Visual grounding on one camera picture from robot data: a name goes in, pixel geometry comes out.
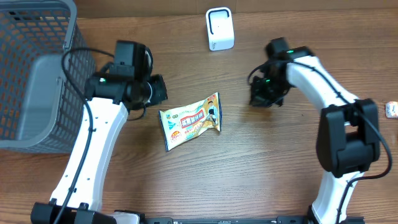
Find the yellow snack bag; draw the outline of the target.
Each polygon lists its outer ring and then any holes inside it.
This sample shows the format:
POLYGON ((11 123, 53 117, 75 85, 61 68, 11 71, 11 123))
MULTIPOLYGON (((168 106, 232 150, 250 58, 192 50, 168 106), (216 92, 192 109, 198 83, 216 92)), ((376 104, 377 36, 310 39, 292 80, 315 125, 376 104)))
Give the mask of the yellow snack bag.
POLYGON ((221 132, 222 107, 218 92, 187 106, 159 111, 165 150, 199 137, 208 129, 221 132))

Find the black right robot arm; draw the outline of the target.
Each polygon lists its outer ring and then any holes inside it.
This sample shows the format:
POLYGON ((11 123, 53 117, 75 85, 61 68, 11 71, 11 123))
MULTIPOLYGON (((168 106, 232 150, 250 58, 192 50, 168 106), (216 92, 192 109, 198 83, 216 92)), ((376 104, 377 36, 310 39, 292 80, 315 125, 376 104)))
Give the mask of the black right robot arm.
POLYGON ((380 156, 377 105, 344 89, 308 47, 291 49, 281 37, 265 47, 268 59, 250 73, 250 105, 282 106, 291 88, 299 89, 320 114, 316 152, 324 173, 305 223, 364 223, 346 209, 357 181, 380 156))

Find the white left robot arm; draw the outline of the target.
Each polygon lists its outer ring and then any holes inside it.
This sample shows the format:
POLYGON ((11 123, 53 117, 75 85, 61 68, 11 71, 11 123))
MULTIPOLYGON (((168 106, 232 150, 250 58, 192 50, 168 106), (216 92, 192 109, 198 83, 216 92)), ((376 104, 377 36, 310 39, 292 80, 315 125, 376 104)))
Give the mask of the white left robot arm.
POLYGON ((168 98, 161 75, 152 74, 153 56, 144 44, 119 40, 113 61, 90 75, 80 90, 84 104, 80 130, 62 179, 48 203, 35 203, 32 223, 145 223, 142 213, 100 212, 103 186, 115 142, 131 111, 145 111, 168 98))

